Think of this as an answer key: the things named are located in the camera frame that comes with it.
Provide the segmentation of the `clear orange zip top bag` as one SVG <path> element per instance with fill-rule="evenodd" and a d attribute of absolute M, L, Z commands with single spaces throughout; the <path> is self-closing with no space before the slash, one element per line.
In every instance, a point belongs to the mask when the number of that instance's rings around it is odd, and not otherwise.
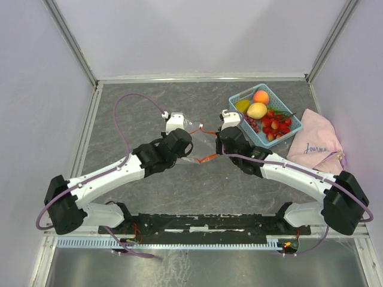
<path fill-rule="evenodd" d="M 184 120 L 184 127 L 191 135 L 193 148 L 187 157 L 177 160 L 177 164 L 203 164 L 218 156 L 216 153 L 216 134 L 206 131 L 198 121 Z"/>

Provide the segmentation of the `yellow star fruit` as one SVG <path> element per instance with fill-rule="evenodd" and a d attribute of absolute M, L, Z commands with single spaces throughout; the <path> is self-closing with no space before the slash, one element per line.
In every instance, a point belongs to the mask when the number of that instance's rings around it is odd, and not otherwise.
<path fill-rule="evenodd" d="M 251 105 L 251 102 L 247 99 L 242 99 L 240 101 L 238 101 L 236 104 L 235 104 L 235 108 L 242 112 L 242 113 L 246 113 L 248 108 L 250 107 Z"/>

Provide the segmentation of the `yellow mango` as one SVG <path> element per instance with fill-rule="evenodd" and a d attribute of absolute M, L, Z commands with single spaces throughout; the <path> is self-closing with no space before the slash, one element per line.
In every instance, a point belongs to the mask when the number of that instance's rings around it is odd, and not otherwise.
<path fill-rule="evenodd" d="M 266 115 L 267 111 L 267 106 L 264 103 L 256 102 L 249 106 L 247 109 L 247 115 L 250 118 L 259 120 Z"/>

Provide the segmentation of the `orange pink peach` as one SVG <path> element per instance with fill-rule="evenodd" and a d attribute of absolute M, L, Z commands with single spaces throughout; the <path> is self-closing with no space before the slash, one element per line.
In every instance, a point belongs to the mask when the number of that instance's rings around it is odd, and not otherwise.
<path fill-rule="evenodd" d="M 258 90 L 253 96 L 254 103 L 263 103 L 264 105 L 269 104 L 269 94 L 264 90 Z"/>

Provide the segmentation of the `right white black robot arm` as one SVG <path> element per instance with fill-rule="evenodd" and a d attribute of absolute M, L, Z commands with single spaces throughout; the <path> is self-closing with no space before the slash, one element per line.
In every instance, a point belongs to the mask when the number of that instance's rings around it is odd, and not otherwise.
<path fill-rule="evenodd" d="M 346 236 L 364 222 L 369 201 L 355 176 L 320 172 L 292 163 L 269 149 L 251 145 L 240 128 L 217 132 L 217 153 L 226 155 L 248 175 L 278 181 L 314 199 L 310 203 L 287 203 L 275 218 L 275 228 L 288 234 L 303 225 L 326 224 Z"/>

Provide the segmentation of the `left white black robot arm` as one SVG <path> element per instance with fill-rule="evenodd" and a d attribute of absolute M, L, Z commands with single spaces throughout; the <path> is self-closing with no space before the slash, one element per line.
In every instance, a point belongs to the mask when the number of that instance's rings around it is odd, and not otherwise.
<path fill-rule="evenodd" d="M 132 218 L 118 204 L 110 207 L 92 201 L 126 183 L 162 173 L 193 149 L 191 135 L 176 129 L 135 148 L 128 158 L 85 176 L 64 179 L 55 176 L 48 186 L 44 204 L 56 234 L 73 232 L 82 225 L 106 225 L 119 233 L 132 228 Z"/>

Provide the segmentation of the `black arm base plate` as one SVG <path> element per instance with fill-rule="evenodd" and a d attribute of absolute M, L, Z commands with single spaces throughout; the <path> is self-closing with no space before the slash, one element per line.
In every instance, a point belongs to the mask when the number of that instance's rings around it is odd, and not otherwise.
<path fill-rule="evenodd" d="M 143 244 L 207 245 L 264 244 L 268 236 L 307 236 L 309 226 L 292 227 L 281 216 L 242 215 L 161 215 L 140 213 L 112 228 L 115 235 L 137 237 Z"/>

